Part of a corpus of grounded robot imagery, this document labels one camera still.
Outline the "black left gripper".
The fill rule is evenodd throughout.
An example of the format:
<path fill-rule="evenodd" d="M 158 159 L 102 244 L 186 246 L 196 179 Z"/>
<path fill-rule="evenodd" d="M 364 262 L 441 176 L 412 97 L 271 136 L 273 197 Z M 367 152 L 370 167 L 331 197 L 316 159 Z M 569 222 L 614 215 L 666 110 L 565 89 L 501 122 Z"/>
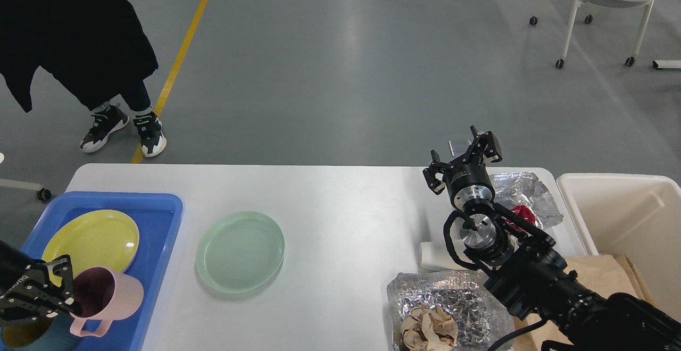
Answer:
<path fill-rule="evenodd" d="M 74 292 L 71 256 L 61 255 L 46 262 L 2 241 L 1 266 L 2 326 L 82 314 Z"/>

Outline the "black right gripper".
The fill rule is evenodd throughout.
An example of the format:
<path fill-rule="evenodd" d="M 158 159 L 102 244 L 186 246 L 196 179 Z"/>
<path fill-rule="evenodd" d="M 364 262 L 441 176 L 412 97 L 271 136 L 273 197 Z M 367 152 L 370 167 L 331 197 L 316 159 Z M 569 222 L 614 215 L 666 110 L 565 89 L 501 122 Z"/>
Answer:
<path fill-rule="evenodd" d="M 450 162 L 442 162 L 439 154 L 431 150 L 431 162 L 422 172 L 435 195 L 442 194 L 447 188 L 450 202 L 457 210 L 474 200 L 494 201 L 495 191 L 486 165 L 503 161 L 501 145 L 492 131 L 478 131 L 475 126 L 470 126 L 470 131 L 474 139 L 464 153 L 464 164 L 453 167 Z M 438 174 L 445 175 L 445 181 L 439 179 Z"/>

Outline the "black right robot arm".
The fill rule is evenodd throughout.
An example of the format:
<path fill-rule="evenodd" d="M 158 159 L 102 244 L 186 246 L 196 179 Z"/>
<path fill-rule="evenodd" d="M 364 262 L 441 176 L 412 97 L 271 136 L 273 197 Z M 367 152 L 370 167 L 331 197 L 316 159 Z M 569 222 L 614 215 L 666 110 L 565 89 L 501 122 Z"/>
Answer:
<path fill-rule="evenodd" d="M 642 299 L 624 292 L 603 298 L 565 272 L 567 262 L 554 250 L 555 240 L 495 201 L 486 164 L 503 154 L 491 131 L 470 127 L 466 151 L 443 162 L 435 150 L 423 170 L 434 194 L 447 191 L 452 213 L 444 222 L 446 251 L 458 266 L 487 275 L 486 290 L 509 314 L 540 321 L 501 337 L 496 350 L 548 322 L 568 343 L 542 342 L 542 350 L 679 350 L 679 322 Z"/>

